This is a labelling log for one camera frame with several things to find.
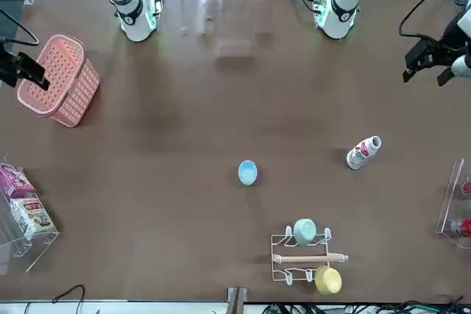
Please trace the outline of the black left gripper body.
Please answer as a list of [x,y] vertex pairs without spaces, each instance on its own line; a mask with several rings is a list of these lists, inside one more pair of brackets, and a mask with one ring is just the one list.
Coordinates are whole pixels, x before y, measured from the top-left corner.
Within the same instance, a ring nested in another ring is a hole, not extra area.
[[435,65],[451,66],[461,55],[465,54],[467,35],[458,26],[458,19],[454,18],[445,28],[438,40],[433,53]]

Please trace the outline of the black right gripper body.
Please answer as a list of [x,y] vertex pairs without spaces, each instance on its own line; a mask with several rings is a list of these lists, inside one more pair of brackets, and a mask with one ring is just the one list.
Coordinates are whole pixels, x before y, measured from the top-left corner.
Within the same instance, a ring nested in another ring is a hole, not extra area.
[[15,88],[18,81],[19,58],[17,55],[6,50],[6,42],[5,38],[1,38],[1,81],[12,88]]

